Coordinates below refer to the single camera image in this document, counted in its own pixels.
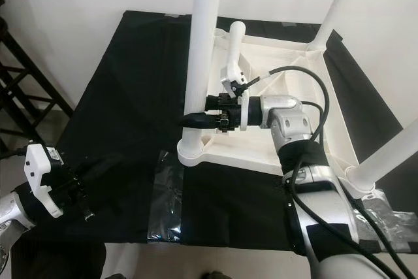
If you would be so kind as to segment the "black wooden stool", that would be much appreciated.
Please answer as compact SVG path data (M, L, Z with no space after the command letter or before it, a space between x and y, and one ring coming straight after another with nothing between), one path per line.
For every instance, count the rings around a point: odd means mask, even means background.
M56 108L71 118L74 109L24 52L3 18L0 19L0 44L20 64L19 67L0 65L0 110L6 112L13 123L12 129L2 127L0 132L43 143L44 137L37 127L44 123L48 114Z

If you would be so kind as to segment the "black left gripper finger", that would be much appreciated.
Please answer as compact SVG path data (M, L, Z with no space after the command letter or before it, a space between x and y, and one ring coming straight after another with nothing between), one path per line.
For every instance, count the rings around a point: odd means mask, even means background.
M123 154L105 154L104 156L87 157L82 163L85 169L109 169L123 163Z
M85 184L115 184L123 178L123 171L117 165L94 165L82 171Z

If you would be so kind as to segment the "white plastic table top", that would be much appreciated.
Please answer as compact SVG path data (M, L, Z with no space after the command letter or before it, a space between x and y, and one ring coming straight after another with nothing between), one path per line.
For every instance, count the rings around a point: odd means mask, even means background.
M221 79L226 76L229 30L215 29L207 95L228 94ZM328 167L336 156L329 150L326 135L335 131L336 124L328 120L332 103L325 80L309 63L293 62L269 71L253 70L245 55L249 46L313 57L313 52L304 51L298 42L249 37L245 32L239 66L247 80L243 86L249 97L247 130L183 127L184 135L176 145L180 162L191 167L207 161L271 174L287 174L298 162L305 167ZM307 74L317 83L323 111L316 123L305 112L306 94L295 97L300 87L291 82L288 72ZM218 114L218 111L206 111L205 99L204 111L198 114Z

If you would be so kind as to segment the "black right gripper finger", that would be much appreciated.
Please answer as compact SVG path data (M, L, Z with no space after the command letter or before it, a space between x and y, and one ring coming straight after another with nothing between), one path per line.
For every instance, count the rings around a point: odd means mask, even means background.
M218 118L211 114L186 114L178 120L178 124L188 129L217 129Z

